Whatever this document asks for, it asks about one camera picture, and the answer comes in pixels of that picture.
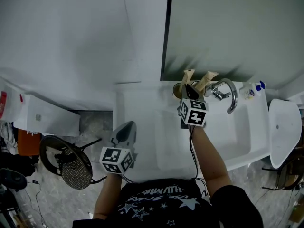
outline faucet spout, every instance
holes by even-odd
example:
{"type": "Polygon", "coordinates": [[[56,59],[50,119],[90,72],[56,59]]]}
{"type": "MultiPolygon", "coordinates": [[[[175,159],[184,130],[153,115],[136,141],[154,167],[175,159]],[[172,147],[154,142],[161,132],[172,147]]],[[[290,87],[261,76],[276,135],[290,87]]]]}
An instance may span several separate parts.
{"type": "Polygon", "coordinates": [[[236,108],[237,104],[238,104],[238,92],[237,92],[237,89],[236,87],[234,86],[233,82],[230,80],[230,79],[227,79],[227,78],[223,78],[221,80],[219,80],[218,82],[216,83],[212,83],[210,84],[207,89],[206,89],[206,93],[205,93],[205,96],[209,96],[211,94],[214,94],[214,92],[219,92],[218,88],[220,86],[222,86],[223,84],[226,84],[229,86],[230,90],[231,90],[231,95],[232,95],[232,102],[231,102],[231,105],[230,107],[228,108],[227,110],[227,113],[228,114],[231,114],[234,109],[236,108]]]}

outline marble tile floor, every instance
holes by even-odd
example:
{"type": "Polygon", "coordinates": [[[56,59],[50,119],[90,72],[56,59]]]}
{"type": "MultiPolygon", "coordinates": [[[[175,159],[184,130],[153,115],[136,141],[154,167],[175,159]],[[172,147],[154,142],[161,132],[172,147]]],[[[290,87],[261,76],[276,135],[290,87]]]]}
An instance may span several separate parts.
{"type": "MultiPolygon", "coordinates": [[[[112,131],[111,112],[80,112],[80,114],[81,135],[77,138],[65,138],[67,141],[82,146],[98,138],[108,139],[112,131]]],[[[105,176],[99,163],[102,146],[103,141],[85,149],[85,153],[92,162],[93,178],[95,179],[105,176]]],[[[232,170],[229,175],[233,184],[243,188],[251,201],[256,204],[262,215],[265,228],[284,228],[292,207],[301,194],[298,191],[283,190],[269,191],[265,194],[266,190],[261,189],[261,187],[273,187],[276,174],[261,170],[263,166],[261,161],[257,161],[232,170]]],[[[103,185],[102,183],[90,185],[84,190],[72,189],[59,176],[46,170],[42,163],[38,163],[37,171],[27,179],[28,182],[36,180],[41,185],[41,192],[37,199],[42,216],[49,228],[70,228],[73,220],[89,219],[88,213],[93,212],[103,185]]],[[[41,216],[37,212],[38,206],[35,199],[38,192],[39,185],[29,183],[25,190],[14,193],[21,210],[26,217],[29,217],[30,226],[42,228],[41,216]]]]}

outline faucet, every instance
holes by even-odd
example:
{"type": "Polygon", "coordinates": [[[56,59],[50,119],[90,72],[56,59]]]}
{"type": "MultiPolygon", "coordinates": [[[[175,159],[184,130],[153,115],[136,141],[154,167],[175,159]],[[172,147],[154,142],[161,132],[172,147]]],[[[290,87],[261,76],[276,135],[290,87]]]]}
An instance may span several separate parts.
{"type": "Polygon", "coordinates": [[[204,94],[204,96],[209,96],[213,94],[217,99],[219,99],[220,101],[222,99],[228,98],[231,94],[232,94],[232,102],[230,107],[227,110],[228,114],[231,114],[234,109],[236,108],[237,104],[238,104],[238,92],[236,87],[234,86],[233,82],[230,79],[227,78],[223,78],[221,80],[219,80],[216,83],[211,83],[207,88],[206,88],[206,92],[204,94]],[[223,94],[222,92],[220,92],[218,90],[218,87],[222,86],[223,84],[227,84],[231,90],[231,92],[223,94]]]}

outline person's left arm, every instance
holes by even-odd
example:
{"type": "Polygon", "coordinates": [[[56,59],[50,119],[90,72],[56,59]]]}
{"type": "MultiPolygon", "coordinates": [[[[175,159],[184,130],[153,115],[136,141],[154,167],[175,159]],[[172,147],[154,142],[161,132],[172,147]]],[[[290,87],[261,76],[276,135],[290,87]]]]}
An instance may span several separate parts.
{"type": "Polygon", "coordinates": [[[122,178],[117,174],[109,173],[105,180],[104,186],[97,199],[94,219],[106,219],[117,207],[122,178]]]}

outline chair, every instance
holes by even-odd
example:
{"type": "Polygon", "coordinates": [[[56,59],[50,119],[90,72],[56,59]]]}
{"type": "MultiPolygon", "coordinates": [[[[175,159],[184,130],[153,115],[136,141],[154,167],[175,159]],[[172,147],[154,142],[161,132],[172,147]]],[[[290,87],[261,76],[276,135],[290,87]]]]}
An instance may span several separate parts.
{"type": "Polygon", "coordinates": [[[61,138],[48,135],[40,141],[40,158],[46,169],[55,175],[61,176],[71,188],[84,189],[90,184],[99,183],[106,178],[103,177],[97,181],[93,179],[91,162],[83,152],[85,148],[101,140],[98,139],[82,147],[77,147],[61,138]],[[47,147],[61,151],[60,154],[55,154],[59,168],[49,161],[47,147]]]}

